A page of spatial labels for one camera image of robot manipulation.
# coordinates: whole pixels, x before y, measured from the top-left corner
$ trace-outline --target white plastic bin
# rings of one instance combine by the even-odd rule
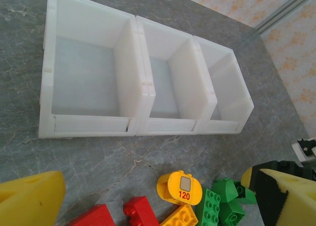
[[[217,100],[193,36],[136,16],[149,99],[137,135],[192,135]]]
[[[200,56],[205,60],[217,97],[217,106],[205,120],[200,134],[237,134],[243,129],[253,108],[253,102],[242,77],[233,50],[194,36]]]
[[[134,15],[47,0],[40,138],[135,135],[147,96]]]

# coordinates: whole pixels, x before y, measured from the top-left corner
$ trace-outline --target plastic storage container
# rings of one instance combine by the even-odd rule
[[[147,96],[134,15],[47,0],[40,138],[135,135]]]
[[[243,129],[253,108],[253,102],[242,77],[233,50],[194,36],[205,60],[217,97],[217,106],[199,134],[237,134]]]
[[[150,95],[137,135],[197,134],[217,100],[193,36],[136,20]]]

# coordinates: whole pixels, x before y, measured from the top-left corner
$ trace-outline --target toy pile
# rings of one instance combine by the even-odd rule
[[[130,226],[236,226],[245,216],[240,203],[257,203],[255,193],[240,182],[218,179],[210,190],[202,188],[197,179],[182,170],[162,175],[157,182],[157,193],[179,208],[159,224],[147,198],[134,197],[123,207]],[[95,205],[67,225],[115,226],[105,204]]]

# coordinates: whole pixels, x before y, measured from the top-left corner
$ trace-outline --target wall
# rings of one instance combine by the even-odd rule
[[[246,25],[256,27],[288,0],[193,0]]]
[[[309,136],[316,136],[316,0],[282,18],[262,39]]]

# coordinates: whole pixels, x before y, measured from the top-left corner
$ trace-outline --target yellow round toy piece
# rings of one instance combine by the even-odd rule
[[[201,184],[182,170],[162,175],[157,182],[157,192],[163,200],[177,205],[197,205],[202,199]]]

